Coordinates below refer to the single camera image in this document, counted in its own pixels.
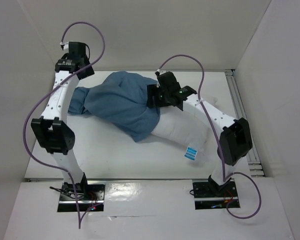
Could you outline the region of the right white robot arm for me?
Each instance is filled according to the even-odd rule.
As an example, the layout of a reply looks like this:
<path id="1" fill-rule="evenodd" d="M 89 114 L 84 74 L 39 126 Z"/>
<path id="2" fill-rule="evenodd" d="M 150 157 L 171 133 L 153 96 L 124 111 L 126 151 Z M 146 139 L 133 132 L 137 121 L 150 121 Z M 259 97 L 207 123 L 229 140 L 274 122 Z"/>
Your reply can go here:
<path id="1" fill-rule="evenodd" d="M 147 86 L 149 108 L 177 108 L 212 130 L 220 163 L 208 177 L 208 190 L 213 196 L 220 196 L 235 174 L 238 161 L 253 147 L 248 121 L 217 109 L 201 96 L 199 89 L 188 85 L 182 87 L 171 71 L 156 71 L 155 75 L 157 83 Z"/>

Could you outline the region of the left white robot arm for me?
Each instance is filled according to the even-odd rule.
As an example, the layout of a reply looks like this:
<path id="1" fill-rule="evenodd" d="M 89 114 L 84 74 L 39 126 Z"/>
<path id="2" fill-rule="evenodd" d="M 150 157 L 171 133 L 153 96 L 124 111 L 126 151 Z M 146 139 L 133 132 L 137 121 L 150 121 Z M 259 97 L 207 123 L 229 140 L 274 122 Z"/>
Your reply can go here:
<path id="1" fill-rule="evenodd" d="M 50 95 L 41 116 L 32 119 L 30 126 L 39 145 L 63 169 L 61 192 L 82 200 L 87 197 L 89 187 L 73 151 L 76 137 L 67 125 L 67 116 L 79 81 L 93 75 L 94 70 L 89 65 L 85 43 L 70 41 L 63 48 L 68 52 L 55 64 L 54 93 Z"/>

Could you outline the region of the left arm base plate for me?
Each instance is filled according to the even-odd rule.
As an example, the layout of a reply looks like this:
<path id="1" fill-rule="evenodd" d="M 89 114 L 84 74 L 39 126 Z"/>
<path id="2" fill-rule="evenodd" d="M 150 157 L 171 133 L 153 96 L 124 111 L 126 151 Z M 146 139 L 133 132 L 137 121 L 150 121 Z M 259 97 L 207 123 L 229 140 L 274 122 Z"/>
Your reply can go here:
<path id="1" fill-rule="evenodd" d="M 54 190 L 59 193 L 58 200 L 58 213 L 69 213 L 76 212 L 76 201 L 75 193 L 72 189 L 72 186 L 63 184 L 62 187 L 49 187 L 51 190 Z M 80 212 L 103 212 L 104 211 L 104 200 L 106 193 L 106 183 L 100 181 L 88 181 L 86 190 L 77 191 L 78 206 Z"/>

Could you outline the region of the white pillow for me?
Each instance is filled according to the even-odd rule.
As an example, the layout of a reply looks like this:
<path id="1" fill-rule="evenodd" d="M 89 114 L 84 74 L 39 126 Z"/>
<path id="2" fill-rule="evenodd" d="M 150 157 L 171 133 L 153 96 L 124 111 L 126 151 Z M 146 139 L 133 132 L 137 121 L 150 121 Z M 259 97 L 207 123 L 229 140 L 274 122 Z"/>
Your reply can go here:
<path id="1" fill-rule="evenodd" d="M 151 134 L 185 148 L 195 149 L 197 151 L 195 159 L 189 159 L 188 162 L 194 167 L 202 167 L 208 161 L 205 150 L 210 131 L 206 124 L 193 115 L 177 107 L 167 106 L 160 108 L 158 124 Z"/>

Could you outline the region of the blue pillowcase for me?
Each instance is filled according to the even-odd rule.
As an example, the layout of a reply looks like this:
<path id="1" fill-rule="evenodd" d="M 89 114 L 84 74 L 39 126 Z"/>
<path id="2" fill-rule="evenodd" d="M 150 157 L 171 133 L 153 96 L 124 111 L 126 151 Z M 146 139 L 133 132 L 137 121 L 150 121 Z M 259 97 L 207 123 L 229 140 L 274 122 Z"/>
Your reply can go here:
<path id="1" fill-rule="evenodd" d="M 137 73 L 113 72 L 102 84 L 76 87 L 67 112 L 73 116 L 100 118 L 140 142 L 160 120 L 160 109 L 147 106 L 147 87 L 155 84 L 156 80 Z"/>

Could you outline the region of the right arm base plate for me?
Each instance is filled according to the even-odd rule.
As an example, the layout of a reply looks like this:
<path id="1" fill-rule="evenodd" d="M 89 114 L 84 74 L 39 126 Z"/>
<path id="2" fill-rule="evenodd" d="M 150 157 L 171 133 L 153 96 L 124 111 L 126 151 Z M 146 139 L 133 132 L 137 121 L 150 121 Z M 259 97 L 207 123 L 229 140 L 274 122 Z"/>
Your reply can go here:
<path id="1" fill-rule="evenodd" d="M 207 179 L 194 180 L 189 194 L 194 198 L 194 207 L 196 210 L 214 210 L 229 208 L 240 208 L 240 201 L 237 192 L 237 186 L 234 180 L 231 180 L 219 192 L 213 192 Z"/>

